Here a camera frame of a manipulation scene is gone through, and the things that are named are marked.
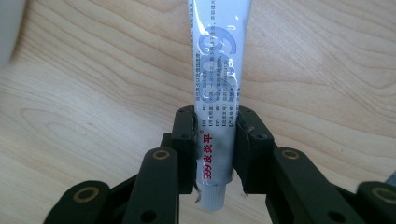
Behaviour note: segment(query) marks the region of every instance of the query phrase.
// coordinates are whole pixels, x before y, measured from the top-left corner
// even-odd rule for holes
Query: tube
[[[239,108],[250,0],[188,0],[197,115],[200,204],[223,207],[233,179],[233,145]]]

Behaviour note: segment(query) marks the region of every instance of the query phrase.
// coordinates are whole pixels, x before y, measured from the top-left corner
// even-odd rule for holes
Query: screw hole
[[[300,158],[300,155],[292,150],[283,150],[282,155],[290,160],[297,160]]]
[[[148,210],[140,216],[140,219],[145,223],[150,223],[157,218],[157,214],[154,211]]]
[[[339,212],[330,211],[327,215],[333,221],[338,222],[338,223],[345,223],[347,221],[346,218]]]
[[[164,160],[169,157],[169,152],[165,150],[158,150],[152,154],[155,160]]]
[[[77,191],[73,196],[73,200],[76,203],[87,203],[92,199],[96,198],[98,194],[99,194],[99,188],[87,187]]]
[[[396,193],[389,189],[373,188],[372,193],[383,202],[396,204]]]

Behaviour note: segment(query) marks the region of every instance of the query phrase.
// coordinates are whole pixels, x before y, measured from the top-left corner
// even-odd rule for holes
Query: white tube
[[[224,205],[233,179],[233,143],[250,0],[188,0],[201,206]]]

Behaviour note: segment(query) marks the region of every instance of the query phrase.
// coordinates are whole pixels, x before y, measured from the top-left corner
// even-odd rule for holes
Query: wood grain
[[[113,187],[193,103],[185,0],[31,0],[0,70],[0,223],[40,223],[73,185]],[[396,170],[396,2],[256,1],[241,105],[279,146],[355,190]],[[271,223],[236,176],[224,209],[180,223]]]

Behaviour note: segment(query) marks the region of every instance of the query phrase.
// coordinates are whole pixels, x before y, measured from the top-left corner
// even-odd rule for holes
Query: plastic tube
[[[224,205],[233,179],[233,144],[239,107],[250,0],[188,0],[197,130],[196,182],[200,204]]]

